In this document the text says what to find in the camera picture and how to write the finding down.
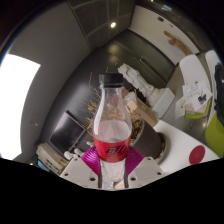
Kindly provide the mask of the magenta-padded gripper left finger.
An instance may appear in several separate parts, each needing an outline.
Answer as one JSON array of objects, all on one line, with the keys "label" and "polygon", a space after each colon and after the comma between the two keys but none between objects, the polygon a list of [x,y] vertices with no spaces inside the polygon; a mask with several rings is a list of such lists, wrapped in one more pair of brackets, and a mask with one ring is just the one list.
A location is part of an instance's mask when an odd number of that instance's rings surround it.
[{"label": "magenta-padded gripper left finger", "polygon": [[101,188],[101,166],[94,147],[80,158],[73,158],[60,177],[84,188]]}]

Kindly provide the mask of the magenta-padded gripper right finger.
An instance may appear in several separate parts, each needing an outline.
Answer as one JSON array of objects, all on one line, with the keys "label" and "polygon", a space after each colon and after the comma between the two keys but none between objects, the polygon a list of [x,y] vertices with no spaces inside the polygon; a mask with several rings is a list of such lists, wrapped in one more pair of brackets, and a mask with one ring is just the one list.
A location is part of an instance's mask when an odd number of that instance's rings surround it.
[{"label": "magenta-padded gripper right finger", "polygon": [[143,187],[165,176],[152,157],[144,157],[133,147],[129,151],[125,161],[124,186],[126,189]]}]

